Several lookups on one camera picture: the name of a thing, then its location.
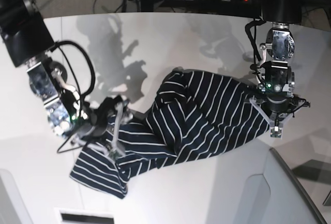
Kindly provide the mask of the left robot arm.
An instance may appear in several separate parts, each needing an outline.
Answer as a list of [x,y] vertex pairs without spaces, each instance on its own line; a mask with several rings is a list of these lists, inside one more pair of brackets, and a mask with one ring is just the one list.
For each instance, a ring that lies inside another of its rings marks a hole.
[[253,47],[251,70],[262,94],[257,105],[277,123],[305,105],[294,95],[294,72],[289,65],[295,52],[290,25],[302,20],[301,0],[256,1],[261,7],[260,19],[248,23],[245,32]]

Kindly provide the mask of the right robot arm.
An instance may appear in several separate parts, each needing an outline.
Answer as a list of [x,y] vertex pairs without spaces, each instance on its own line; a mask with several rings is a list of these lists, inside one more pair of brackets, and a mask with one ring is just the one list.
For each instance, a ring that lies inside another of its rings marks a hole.
[[[13,65],[27,66],[31,90],[41,99],[48,122],[58,136],[66,141],[77,138],[87,143],[105,135],[108,118],[119,113],[123,99],[107,97],[98,108],[90,107],[85,98],[96,83],[90,57],[74,41],[53,40],[35,0],[1,0],[1,37]],[[62,46],[75,47],[85,58],[91,74],[85,92],[78,84],[68,84],[65,67],[47,55]]]

